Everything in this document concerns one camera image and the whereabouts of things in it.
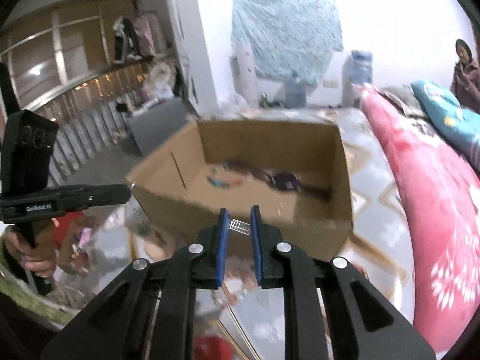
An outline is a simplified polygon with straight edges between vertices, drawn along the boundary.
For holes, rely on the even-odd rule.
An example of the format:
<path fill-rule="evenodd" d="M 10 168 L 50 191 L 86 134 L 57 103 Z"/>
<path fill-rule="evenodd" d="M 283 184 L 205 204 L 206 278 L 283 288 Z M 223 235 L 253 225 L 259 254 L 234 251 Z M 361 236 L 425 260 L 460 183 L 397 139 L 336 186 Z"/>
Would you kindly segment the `person left hand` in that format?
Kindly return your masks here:
<path fill-rule="evenodd" d="M 33 223 L 35 247 L 26 242 L 15 226 L 7 226 L 1 236 L 7 256 L 35 275 L 48 279 L 56 269 L 55 225 L 51 219 Z"/>

